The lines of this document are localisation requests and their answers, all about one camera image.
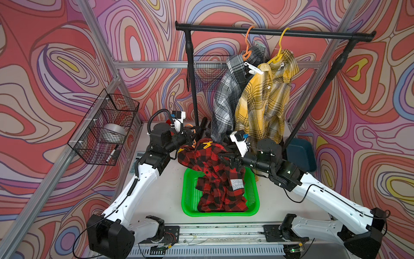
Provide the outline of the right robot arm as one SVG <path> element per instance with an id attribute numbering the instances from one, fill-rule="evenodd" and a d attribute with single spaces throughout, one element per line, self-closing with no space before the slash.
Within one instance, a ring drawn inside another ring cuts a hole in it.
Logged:
<path id="1" fill-rule="evenodd" d="M 310 238 L 337 243 L 360 259 L 374 259 L 381 248 L 387 228 L 388 213 L 380 208 L 369 209 L 331 190 L 308 172 L 282 158 L 282 148 L 271 139 L 259 141 L 256 152 L 248 150 L 247 142 L 236 141 L 237 152 L 220 154 L 223 163 L 232 169 L 249 168 L 267 173 L 268 179 L 286 193 L 294 193 L 302 201 L 310 201 L 330 214 L 331 220 L 310 220 L 287 214 L 279 226 L 286 241 L 307 241 Z"/>

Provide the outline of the red black plaid shirt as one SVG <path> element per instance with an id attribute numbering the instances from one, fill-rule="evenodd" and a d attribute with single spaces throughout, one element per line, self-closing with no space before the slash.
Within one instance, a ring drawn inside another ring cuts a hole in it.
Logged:
<path id="1" fill-rule="evenodd" d="M 212 140 L 203 138 L 195 148 L 183 146 L 185 150 L 178 153 L 181 165 L 205 174 L 196 184 L 196 189 L 202 191 L 198 210 L 204 213 L 245 212 L 248 210 L 244 197 L 245 169 L 231 169 L 219 159 L 220 153 L 231 152 L 226 146 L 213 142 L 211 147 L 203 149 L 203 143 L 208 141 Z"/>

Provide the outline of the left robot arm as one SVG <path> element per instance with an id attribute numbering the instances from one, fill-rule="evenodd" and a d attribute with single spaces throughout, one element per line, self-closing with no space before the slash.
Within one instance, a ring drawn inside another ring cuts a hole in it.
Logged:
<path id="1" fill-rule="evenodd" d="M 167 123 L 154 126 L 146 151 L 134 164 L 133 178 L 102 214 L 93 214 L 87 221 L 91 251 L 110 259 L 125 259 L 133 246 L 142 241 L 165 242 L 168 234 L 163 219 L 149 215 L 133 223 L 134 213 L 145 191 L 167 168 L 170 154 L 183 146 L 191 146 L 202 132 L 197 126 L 181 126 L 178 131 Z"/>

